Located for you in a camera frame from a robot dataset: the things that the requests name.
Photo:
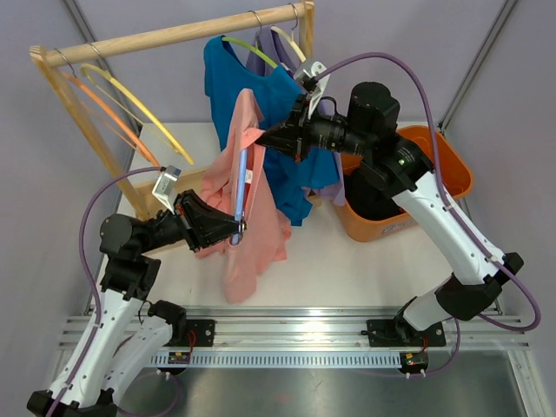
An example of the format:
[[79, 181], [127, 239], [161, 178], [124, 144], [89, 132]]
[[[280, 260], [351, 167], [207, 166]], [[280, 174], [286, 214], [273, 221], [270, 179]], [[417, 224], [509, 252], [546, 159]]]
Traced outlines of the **black t shirt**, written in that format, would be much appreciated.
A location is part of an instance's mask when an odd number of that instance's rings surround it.
[[402, 210], [372, 187], [359, 169], [344, 175], [345, 197], [351, 209], [369, 221], [382, 221], [400, 215]]

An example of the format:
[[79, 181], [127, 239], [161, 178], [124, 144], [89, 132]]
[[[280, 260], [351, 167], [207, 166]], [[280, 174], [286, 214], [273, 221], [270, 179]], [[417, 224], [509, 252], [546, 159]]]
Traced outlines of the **green clothes hanger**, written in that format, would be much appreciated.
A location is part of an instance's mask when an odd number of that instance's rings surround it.
[[231, 36], [223, 36], [222, 40], [223, 40], [223, 42], [234, 43], [234, 44], [242, 46], [244, 49], [253, 53], [255, 56], [258, 56], [265, 64], [267, 64], [273, 70], [275, 70], [278, 67], [278, 64], [273, 59], [271, 59], [269, 56], [267, 56], [265, 53], [263, 53], [260, 49], [258, 49], [256, 46], [254, 46], [250, 43], [246, 43], [246, 42], [242, 41], [241, 39], [231, 37]]

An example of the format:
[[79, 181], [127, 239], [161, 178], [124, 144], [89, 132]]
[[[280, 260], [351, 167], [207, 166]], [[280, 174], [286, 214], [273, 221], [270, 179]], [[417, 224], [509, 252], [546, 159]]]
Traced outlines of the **orange clothes hanger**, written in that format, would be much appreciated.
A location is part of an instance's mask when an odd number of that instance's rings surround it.
[[[170, 145], [170, 141], [173, 136], [165, 130], [165, 126], [160, 123], [160, 121], [152, 114], [152, 112], [122, 83], [120, 83], [112, 74], [103, 67], [96, 66], [94, 64], [83, 63], [80, 67], [81, 77], [87, 78], [90, 83], [92, 83], [99, 91], [101, 91], [106, 97], [108, 97], [117, 107], [119, 107], [124, 113], [126, 113], [131, 119], [136, 122], [136, 129], [132, 129], [123, 119], [90, 87], [88, 87], [84, 82], [82, 82], [70, 62], [70, 60], [60, 51], [56, 49], [56, 52], [64, 60], [64, 62], [70, 66], [72, 75], [63, 73], [63, 76], [69, 80], [71, 83], [75, 84], [84, 94], [86, 94], [97, 106], [102, 109], [107, 116], [109, 116], [114, 123], [119, 127], [117, 130], [112, 126], [103, 116], [100, 116], [95, 110], [89, 107], [85, 102], [82, 104], [85, 106], [86, 110], [96, 116], [101, 122], [108, 126], [114, 133], [116, 133], [121, 139], [123, 139], [136, 153], [140, 154], [143, 159], [149, 162], [152, 166], [159, 166], [160, 163], [156, 159], [155, 155], [150, 151], [148, 146], [140, 139], [139, 135], [141, 129], [146, 127], [148, 131], [153, 133], [163, 143]], [[119, 96], [111, 95], [106, 89], [104, 89], [100, 83], [95, 79], [94, 74], [97, 74], [107, 84], [119, 92]], [[148, 124], [141, 120], [130, 108], [129, 104], [132, 103], [138, 110], [140, 110], [159, 130], [156, 133], [153, 128], [149, 127]]]

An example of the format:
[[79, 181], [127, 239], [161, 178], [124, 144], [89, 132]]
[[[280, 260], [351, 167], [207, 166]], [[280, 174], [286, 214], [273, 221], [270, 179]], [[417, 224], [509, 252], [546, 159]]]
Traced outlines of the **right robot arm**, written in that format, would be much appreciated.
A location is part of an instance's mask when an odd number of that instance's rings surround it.
[[436, 177], [436, 164], [397, 133], [400, 104], [390, 90], [376, 82], [357, 84], [346, 116], [321, 116], [310, 109], [311, 99], [299, 95], [288, 118], [267, 129], [258, 144], [297, 162], [312, 148], [360, 157], [367, 183], [410, 214], [453, 269], [437, 288], [408, 301], [369, 334], [383, 345], [419, 346], [432, 326], [482, 314], [524, 262], [516, 253], [503, 253], [473, 225]]

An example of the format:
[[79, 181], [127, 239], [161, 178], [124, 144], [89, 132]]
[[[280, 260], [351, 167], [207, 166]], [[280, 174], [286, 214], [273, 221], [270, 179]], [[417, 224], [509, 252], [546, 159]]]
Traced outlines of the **blue t shirt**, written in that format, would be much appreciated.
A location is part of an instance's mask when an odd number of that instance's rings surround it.
[[301, 94], [299, 86], [281, 66], [269, 76], [260, 76], [240, 63], [229, 42], [222, 36], [214, 38], [204, 48], [205, 95], [210, 100], [212, 121], [219, 138], [220, 148], [225, 149], [228, 131], [236, 99], [243, 89], [255, 94], [263, 120], [260, 128], [265, 130], [263, 141], [267, 144], [264, 170], [276, 207], [300, 227], [308, 217], [312, 203], [308, 201], [310, 190], [323, 199], [344, 201], [341, 159], [330, 150], [311, 148], [307, 157], [296, 162], [292, 153], [286, 155], [268, 146], [271, 137], [280, 133], [275, 143], [295, 142], [292, 129], [282, 129]]

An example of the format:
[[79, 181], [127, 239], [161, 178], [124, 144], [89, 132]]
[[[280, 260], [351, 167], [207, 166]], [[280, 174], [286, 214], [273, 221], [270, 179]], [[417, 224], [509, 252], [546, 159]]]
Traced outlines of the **light blue clothes hanger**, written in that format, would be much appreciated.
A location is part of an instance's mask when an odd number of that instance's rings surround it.
[[236, 190], [236, 201], [235, 201], [235, 212], [234, 212], [234, 218], [239, 223], [239, 226], [238, 226], [238, 232], [231, 237], [230, 243], [232, 246], [236, 246], [240, 243], [245, 229], [243, 205], [244, 205], [244, 197], [245, 197], [247, 161], [248, 161], [248, 150], [242, 149], [239, 154], [237, 190]]

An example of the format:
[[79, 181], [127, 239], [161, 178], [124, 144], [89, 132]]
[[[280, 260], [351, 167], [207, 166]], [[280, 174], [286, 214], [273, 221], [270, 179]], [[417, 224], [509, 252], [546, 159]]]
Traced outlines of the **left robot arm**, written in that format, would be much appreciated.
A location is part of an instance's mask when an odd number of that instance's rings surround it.
[[108, 263], [94, 316], [65, 369], [43, 391], [30, 396], [35, 416], [114, 416], [118, 403], [145, 366], [165, 345], [176, 346], [190, 330], [187, 313], [169, 301], [154, 303], [140, 329], [123, 334], [152, 289], [161, 261], [147, 254], [185, 242], [198, 252], [239, 235], [241, 216], [210, 207], [193, 190], [179, 194], [171, 209], [146, 221], [114, 214], [100, 229], [100, 250]]

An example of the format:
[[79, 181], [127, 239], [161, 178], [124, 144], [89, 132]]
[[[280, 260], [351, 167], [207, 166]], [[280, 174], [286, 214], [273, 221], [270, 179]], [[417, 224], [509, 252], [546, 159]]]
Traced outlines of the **pink t shirt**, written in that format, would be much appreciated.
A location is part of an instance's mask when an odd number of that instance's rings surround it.
[[246, 301], [256, 291], [258, 276], [274, 261], [287, 258], [286, 241], [291, 236], [290, 220], [275, 206], [263, 163], [264, 147], [255, 143], [263, 131], [262, 112], [251, 89], [243, 89], [235, 102], [228, 131], [228, 144], [205, 171], [201, 198], [222, 212], [235, 212], [239, 154], [248, 150], [243, 214], [247, 229], [240, 243], [229, 240], [206, 248], [196, 255], [201, 259], [213, 253], [227, 256], [222, 287], [227, 302]]

